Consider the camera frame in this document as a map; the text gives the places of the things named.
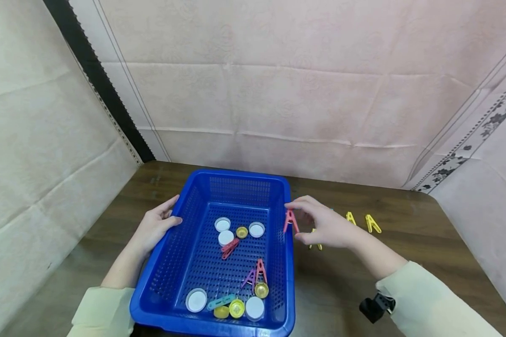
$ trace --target pink clothespin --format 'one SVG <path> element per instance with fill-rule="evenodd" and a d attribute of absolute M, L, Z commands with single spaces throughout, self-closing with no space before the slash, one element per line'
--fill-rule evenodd
<path fill-rule="evenodd" d="M 254 275 L 254 281 L 257 283 L 259 281 L 259 275 L 262 273 L 262 276 L 264 278 L 264 283 L 268 284 L 268 278 L 266 277 L 266 270 L 264 269 L 264 262 L 262 259 L 257 260 L 257 270 Z"/>
<path fill-rule="evenodd" d="M 290 209 L 287 210 L 286 219 L 285 219 L 285 226 L 283 227 L 283 233 L 286 233 L 286 228 L 287 228 L 289 222 L 292 222 L 292 226 L 294 227 L 294 231 L 296 233 L 300 233 L 300 230 L 298 229 L 298 224 L 296 223 L 296 218 L 294 217 L 294 212 Z"/>
<path fill-rule="evenodd" d="M 234 249 L 238 246 L 239 243 L 240 240 L 238 238 L 234 238 L 234 240 L 221 247 L 221 251 L 223 252 L 221 258 L 223 260 L 226 260 L 229 256 L 231 256 L 232 252 L 234 252 Z"/>

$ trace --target sleeve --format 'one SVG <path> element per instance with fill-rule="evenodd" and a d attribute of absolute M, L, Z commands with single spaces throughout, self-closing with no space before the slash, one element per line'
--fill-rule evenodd
<path fill-rule="evenodd" d="M 129 314 L 132 295 L 132 288 L 89 288 L 67 337 L 128 337 L 134 323 Z"/>
<path fill-rule="evenodd" d="M 395 299 L 391 317 L 406 337 L 502 337 L 442 281 L 414 262 L 378 281 L 377 290 Z"/>

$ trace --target black strip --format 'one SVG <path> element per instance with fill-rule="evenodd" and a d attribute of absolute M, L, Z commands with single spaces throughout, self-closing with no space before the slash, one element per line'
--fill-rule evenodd
<path fill-rule="evenodd" d="M 79 60 L 90 82 L 96 88 L 97 93 L 103 99 L 103 103 L 105 103 L 112 117 L 114 117 L 119 127 L 129 139 L 129 142 L 135 147 L 142 161 L 146 163 L 155 160 L 154 154 L 142 138 L 139 130 L 135 127 L 126 107 L 119 98 L 114 86 L 112 86 L 100 61 L 97 59 L 92 45 L 82 30 L 79 21 L 77 21 L 73 8 L 69 5 L 69 1 L 43 0 L 43 3 L 47 6 L 48 11 L 51 12 L 54 21 L 56 21 L 58 28 L 62 32 L 62 36 L 64 36 L 77 60 Z"/>

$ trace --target yellow bottle cap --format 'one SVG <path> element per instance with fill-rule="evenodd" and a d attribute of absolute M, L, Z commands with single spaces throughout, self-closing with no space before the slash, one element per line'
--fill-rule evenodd
<path fill-rule="evenodd" d="M 246 227 L 238 227 L 236 229 L 236 236 L 241 239 L 245 239 L 247 236 L 247 228 Z"/>
<path fill-rule="evenodd" d="M 268 296 L 268 285 L 264 282 L 259 282 L 254 286 L 254 294 L 257 295 L 258 298 L 267 298 Z"/>
<path fill-rule="evenodd" d="M 235 299 L 229 304 L 229 311 L 232 318 L 241 318 L 246 311 L 246 306 L 242 300 Z"/>
<path fill-rule="evenodd" d="M 229 316 L 229 307 L 222 306 L 214 309 L 214 316 L 225 319 Z"/>

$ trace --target yellow clothespin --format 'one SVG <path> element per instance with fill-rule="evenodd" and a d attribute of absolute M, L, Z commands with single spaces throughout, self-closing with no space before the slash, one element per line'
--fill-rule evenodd
<path fill-rule="evenodd" d="M 322 245 L 321 244 L 318 244 L 317 247 L 319 248 L 319 250 L 322 250 Z"/>
<path fill-rule="evenodd" d="M 382 230 L 370 214 L 365 216 L 365 221 L 367 223 L 367 230 L 369 230 L 369 233 L 373 233 L 373 228 L 375 228 L 378 234 L 382 233 Z"/>
<path fill-rule="evenodd" d="M 350 213 L 350 212 L 347 212 L 347 221 L 350 221 L 355 226 L 357 226 L 356 221 L 354 221 L 354 217 L 352 216 L 352 213 Z"/>

